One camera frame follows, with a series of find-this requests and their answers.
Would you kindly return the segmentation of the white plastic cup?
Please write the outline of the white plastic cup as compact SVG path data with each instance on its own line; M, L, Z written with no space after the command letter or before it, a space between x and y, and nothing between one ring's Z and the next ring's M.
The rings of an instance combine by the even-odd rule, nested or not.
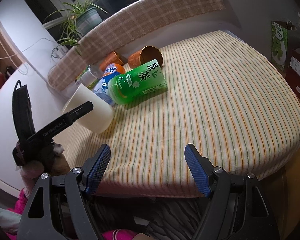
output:
M114 110L111 105L106 103L84 85L79 85L73 96L63 107L62 113L69 112L86 102L91 102L93 108L92 110L89 110L87 114L80 117L77 122L96 134L104 132L113 120Z

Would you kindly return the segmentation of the orange cup near bottles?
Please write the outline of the orange cup near bottles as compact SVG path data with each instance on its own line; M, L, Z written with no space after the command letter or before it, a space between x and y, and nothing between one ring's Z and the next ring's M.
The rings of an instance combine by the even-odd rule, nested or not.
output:
M145 46L129 56L128 64L130 68L134 69L152 60L157 60L159 66L162 67L163 57L161 51L155 46Z

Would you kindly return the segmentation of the blue arctic ocean bottle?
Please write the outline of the blue arctic ocean bottle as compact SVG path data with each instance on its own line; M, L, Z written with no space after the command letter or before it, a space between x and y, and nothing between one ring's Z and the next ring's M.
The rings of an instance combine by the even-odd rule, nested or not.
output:
M109 64L106 67L103 76L93 88L93 93L111 106L114 106L115 102L111 99L108 92L108 83L112 78L120 74L125 74L125 69L121 65L117 63Z

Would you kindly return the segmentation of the white power adapter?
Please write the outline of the white power adapter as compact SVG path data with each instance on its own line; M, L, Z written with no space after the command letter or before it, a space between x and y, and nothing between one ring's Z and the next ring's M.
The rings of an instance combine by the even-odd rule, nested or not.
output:
M62 59L66 53L68 52L68 48L65 46L57 46L53 52L54 57L58 59Z

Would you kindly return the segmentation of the green tea bottle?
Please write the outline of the green tea bottle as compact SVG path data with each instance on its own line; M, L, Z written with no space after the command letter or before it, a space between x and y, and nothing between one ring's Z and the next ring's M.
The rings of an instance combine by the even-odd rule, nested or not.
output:
M167 87L157 59L120 74L108 82L108 93L117 105L125 105L136 98Z

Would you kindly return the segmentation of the striped yellow table cloth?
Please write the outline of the striped yellow table cloth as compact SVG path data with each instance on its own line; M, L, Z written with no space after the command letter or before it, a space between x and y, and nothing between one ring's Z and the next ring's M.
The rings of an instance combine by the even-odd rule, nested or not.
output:
M98 194L198 196L187 144L229 173L251 171L259 179L300 148L300 103L253 47L219 30L161 51L166 91L116 107L101 134L73 124L55 137L71 167L110 146Z

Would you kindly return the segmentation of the spider plant in pot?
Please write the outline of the spider plant in pot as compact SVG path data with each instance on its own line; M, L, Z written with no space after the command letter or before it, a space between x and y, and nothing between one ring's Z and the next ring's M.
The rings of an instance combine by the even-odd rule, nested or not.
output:
M99 6L98 0L76 0L74 3L64 2L67 7L59 9L49 16L56 13L65 12L66 17L62 22L62 34L58 43L61 46L69 46L74 48L78 55L81 55L81 39L102 23L100 12L107 14L108 12Z

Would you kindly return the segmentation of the green cardboard box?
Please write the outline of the green cardboard box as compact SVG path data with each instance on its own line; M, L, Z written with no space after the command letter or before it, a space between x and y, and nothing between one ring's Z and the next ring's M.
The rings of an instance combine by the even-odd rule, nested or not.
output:
M281 72L286 72L289 33L295 30L290 21L271 22L271 59L270 62Z

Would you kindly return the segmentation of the plaid beige windowsill cloth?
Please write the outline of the plaid beige windowsill cloth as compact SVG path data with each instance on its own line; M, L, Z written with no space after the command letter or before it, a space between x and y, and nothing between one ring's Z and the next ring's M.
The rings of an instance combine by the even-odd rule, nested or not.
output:
M48 84L64 90L83 69L169 24L225 9L223 0L139 0L104 20L50 70Z

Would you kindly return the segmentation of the orange cup by wall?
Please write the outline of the orange cup by wall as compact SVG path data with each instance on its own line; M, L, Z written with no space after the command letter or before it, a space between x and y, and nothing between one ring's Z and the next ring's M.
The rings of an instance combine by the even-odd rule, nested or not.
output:
M123 66L125 63L122 61L121 56L116 52L112 51L109 55L105 57L105 59L100 64L100 70L103 72L110 64L119 64Z

